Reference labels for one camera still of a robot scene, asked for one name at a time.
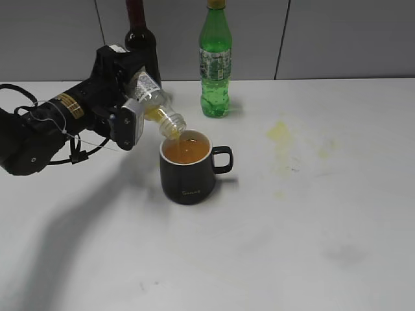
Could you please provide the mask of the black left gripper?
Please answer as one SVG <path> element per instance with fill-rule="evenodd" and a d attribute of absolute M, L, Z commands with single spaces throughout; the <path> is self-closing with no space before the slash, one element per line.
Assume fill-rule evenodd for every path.
<path fill-rule="evenodd" d="M 145 71 L 159 84 L 156 54 L 148 51 L 127 52 L 120 45 L 105 45 L 98 49 L 89 78 L 76 87 L 76 95 L 84 115 L 77 121 L 77 132 L 91 130 L 111 138 L 110 117 L 125 102 L 122 82 Z"/>

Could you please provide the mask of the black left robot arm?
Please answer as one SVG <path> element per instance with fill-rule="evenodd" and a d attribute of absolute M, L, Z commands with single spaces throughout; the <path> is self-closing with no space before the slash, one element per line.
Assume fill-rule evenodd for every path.
<path fill-rule="evenodd" d="M 1 110 L 1 167 L 28 176 L 48 165 L 85 161 L 108 141 L 133 149 L 144 121 L 134 95 L 140 71 L 154 74 L 149 51 L 105 45 L 97 50 L 90 77 L 50 100 L 40 102 L 22 87 L 1 84 L 32 102 L 22 115 L 19 108 Z"/>

